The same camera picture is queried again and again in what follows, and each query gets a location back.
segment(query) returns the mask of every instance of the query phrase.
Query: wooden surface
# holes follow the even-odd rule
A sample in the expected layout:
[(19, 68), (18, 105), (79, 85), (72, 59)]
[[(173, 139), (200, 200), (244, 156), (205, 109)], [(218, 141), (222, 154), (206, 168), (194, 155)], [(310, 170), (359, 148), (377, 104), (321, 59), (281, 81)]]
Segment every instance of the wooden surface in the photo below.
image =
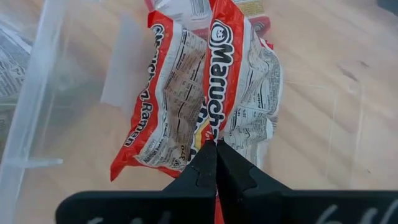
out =
[[(82, 2), (68, 14), (64, 47), (101, 79), (120, 14), (144, 27), (147, 11), (129, 0)], [(295, 189), (398, 189), (398, 17), (373, 0), (268, 0), (264, 6), (285, 86), (263, 169)], [(16, 222), (51, 223), (57, 204), (81, 190), (167, 185), (170, 177), (137, 167), (109, 182), (109, 165), (128, 129), (117, 108), (99, 103), (62, 128), (49, 128), (34, 153), (64, 163), (25, 173)]]

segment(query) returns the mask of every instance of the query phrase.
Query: light wood table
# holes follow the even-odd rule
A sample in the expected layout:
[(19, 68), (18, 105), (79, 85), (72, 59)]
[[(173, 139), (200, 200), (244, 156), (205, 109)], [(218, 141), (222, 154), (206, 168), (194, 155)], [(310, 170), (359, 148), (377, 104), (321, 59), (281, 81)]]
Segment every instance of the light wood table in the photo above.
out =
[[(120, 14), (145, 26), (147, 11), (141, 1), (85, 1), (87, 8), (69, 15), (80, 19), (66, 24), (68, 47), (104, 78)], [(263, 170), (294, 189), (397, 189), (398, 17), (374, 0), (267, 0), (264, 6), (272, 23), (266, 38), (284, 66), (285, 85)], [(166, 186), (170, 177), (141, 167), (109, 182), (109, 165), (128, 129), (117, 108), (96, 104), (53, 134), (38, 153), (64, 162), (25, 173), (16, 222), (51, 223), (58, 203), (81, 190)]]

